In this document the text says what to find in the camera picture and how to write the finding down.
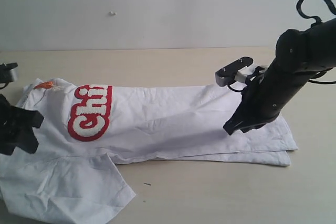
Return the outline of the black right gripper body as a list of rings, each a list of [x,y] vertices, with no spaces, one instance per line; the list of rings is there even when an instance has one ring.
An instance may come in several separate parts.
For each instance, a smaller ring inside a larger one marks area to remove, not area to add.
[[[267,69],[247,87],[241,103],[248,106],[252,122],[270,123],[304,86],[304,73]]]

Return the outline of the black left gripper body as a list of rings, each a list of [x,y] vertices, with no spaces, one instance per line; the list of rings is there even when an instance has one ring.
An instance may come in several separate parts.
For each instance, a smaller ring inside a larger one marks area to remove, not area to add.
[[[16,147],[26,151],[20,140],[24,114],[24,109],[11,105],[1,94],[1,153],[13,153]]]

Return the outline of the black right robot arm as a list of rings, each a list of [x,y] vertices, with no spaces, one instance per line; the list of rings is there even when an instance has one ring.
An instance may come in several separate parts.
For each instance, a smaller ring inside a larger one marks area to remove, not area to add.
[[[276,44],[266,71],[248,81],[241,103],[224,130],[246,133],[274,121],[283,107],[315,76],[335,68],[335,20],[305,31],[289,29]]]

